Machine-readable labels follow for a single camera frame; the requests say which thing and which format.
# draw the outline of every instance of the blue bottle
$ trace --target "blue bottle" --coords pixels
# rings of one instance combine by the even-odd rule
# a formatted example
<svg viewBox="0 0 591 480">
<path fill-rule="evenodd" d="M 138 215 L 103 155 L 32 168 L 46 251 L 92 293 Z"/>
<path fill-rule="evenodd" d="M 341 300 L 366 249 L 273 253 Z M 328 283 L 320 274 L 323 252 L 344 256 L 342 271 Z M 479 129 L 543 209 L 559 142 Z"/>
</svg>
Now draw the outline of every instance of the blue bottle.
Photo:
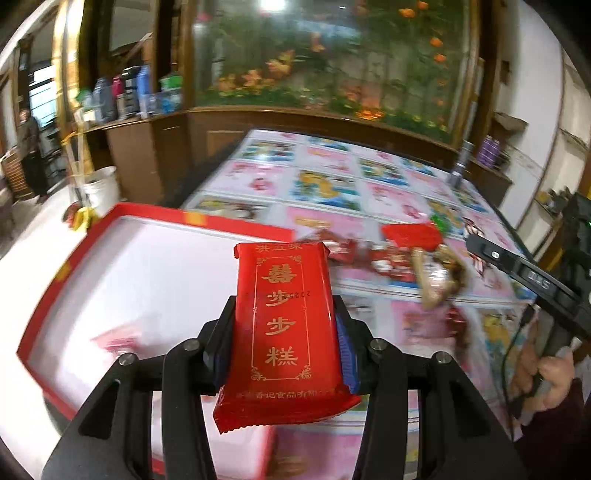
<svg viewBox="0 0 591 480">
<path fill-rule="evenodd" d="M 150 65 L 144 65 L 138 73 L 138 99 L 139 111 L 142 118 L 148 118 L 150 113 Z"/>
</svg>

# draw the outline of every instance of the window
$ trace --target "window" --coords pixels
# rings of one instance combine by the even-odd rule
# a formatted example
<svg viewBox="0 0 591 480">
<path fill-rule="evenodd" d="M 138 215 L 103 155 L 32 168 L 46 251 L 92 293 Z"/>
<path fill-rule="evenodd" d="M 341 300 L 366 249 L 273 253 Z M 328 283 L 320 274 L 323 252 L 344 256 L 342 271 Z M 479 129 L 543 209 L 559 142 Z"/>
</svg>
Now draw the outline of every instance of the window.
<svg viewBox="0 0 591 480">
<path fill-rule="evenodd" d="M 31 115 L 39 122 L 40 127 L 46 126 L 56 117 L 56 96 L 57 88 L 55 80 L 55 69 L 49 66 L 39 69 L 33 74 L 33 83 L 29 90 L 29 101 L 31 103 Z"/>
</svg>

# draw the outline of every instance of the wooden cabinet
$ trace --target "wooden cabinet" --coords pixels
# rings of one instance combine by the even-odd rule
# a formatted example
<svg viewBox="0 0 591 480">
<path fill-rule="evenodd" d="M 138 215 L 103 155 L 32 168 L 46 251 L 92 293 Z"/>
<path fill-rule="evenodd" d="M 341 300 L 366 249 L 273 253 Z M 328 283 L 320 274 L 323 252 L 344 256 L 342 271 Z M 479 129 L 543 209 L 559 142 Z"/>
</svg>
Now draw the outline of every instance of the wooden cabinet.
<svg viewBox="0 0 591 480">
<path fill-rule="evenodd" d="M 155 117 L 151 135 L 158 164 L 158 174 L 166 195 L 175 191 L 189 172 L 191 148 L 185 115 Z"/>
<path fill-rule="evenodd" d="M 123 197 L 130 202 L 157 204 L 164 196 L 164 188 L 150 123 L 109 128 L 106 135 Z"/>
<path fill-rule="evenodd" d="M 466 178 L 478 189 L 488 203 L 499 208 L 513 182 L 498 170 L 485 167 L 474 160 L 466 168 Z"/>
<path fill-rule="evenodd" d="M 439 168 L 452 168 L 457 159 L 457 151 L 449 145 L 398 128 L 288 108 L 196 108 L 96 127 L 87 138 L 95 168 L 117 166 L 125 198 L 157 204 L 177 197 L 195 171 L 205 174 L 215 168 L 212 163 L 217 160 L 210 159 L 255 128 L 336 138 Z M 511 185 L 503 174 L 475 163 L 466 175 L 495 206 Z"/>
</svg>

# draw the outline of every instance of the plastic bottle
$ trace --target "plastic bottle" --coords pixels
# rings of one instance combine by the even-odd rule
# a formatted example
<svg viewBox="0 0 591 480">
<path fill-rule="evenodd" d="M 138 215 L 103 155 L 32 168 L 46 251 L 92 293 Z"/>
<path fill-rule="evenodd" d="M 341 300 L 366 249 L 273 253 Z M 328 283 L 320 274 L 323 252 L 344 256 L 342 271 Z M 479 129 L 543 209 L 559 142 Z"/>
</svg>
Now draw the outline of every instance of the plastic bottle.
<svg viewBox="0 0 591 480">
<path fill-rule="evenodd" d="M 160 79 L 162 87 L 162 110 L 171 113 L 180 110 L 183 103 L 183 77 L 171 72 Z"/>
<path fill-rule="evenodd" d="M 92 96 L 98 123 L 104 124 L 115 120 L 115 103 L 109 80 L 102 77 L 99 78 Z"/>
<path fill-rule="evenodd" d="M 459 189 L 460 185 L 462 184 L 462 178 L 464 175 L 464 170 L 470 161 L 470 154 L 472 153 L 472 149 L 474 148 L 474 144 L 470 143 L 468 140 L 464 140 L 462 145 L 462 150 L 457 157 L 456 165 L 453 167 L 453 170 L 450 172 L 449 176 L 447 177 L 447 184 L 452 189 Z"/>
<path fill-rule="evenodd" d="M 150 65 L 144 65 L 138 73 L 138 99 L 139 112 L 142 118 L 148 118 L 150 114 Z"/>
<path fill-rule="evenodd" d="M 125 116 L 131 117 L 139 113 L 138 73 L 140 67 L 127 67 L 121 73 L 124 83 Z"/>
<path fill-rule="evenodd" d="M 119 114 L 119 118 L 125 118 L 125 96 L 124 96 L 124 87 L 123 87 L 123 80 L 121 80 L 121 76 L 117 75 L 113 79 L 113 97 L 116 100 L 117 104 L 117 113 Z"/>
</svg>

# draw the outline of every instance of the ceiling light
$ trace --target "ceiling light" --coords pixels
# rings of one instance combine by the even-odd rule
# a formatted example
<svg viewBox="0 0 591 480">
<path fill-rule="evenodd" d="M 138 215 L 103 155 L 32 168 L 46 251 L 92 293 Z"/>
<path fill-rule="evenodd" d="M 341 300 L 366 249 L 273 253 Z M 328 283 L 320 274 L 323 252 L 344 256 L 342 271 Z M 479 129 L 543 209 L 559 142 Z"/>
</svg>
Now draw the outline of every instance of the ceiling light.
<svg viewBox="0 0 591 480">
<path fill-rule="evenodd" d="M 261 0 L 261 10 L 265 12 L 281 12 L 285 10 L 285 0 Z"/>
</svg>

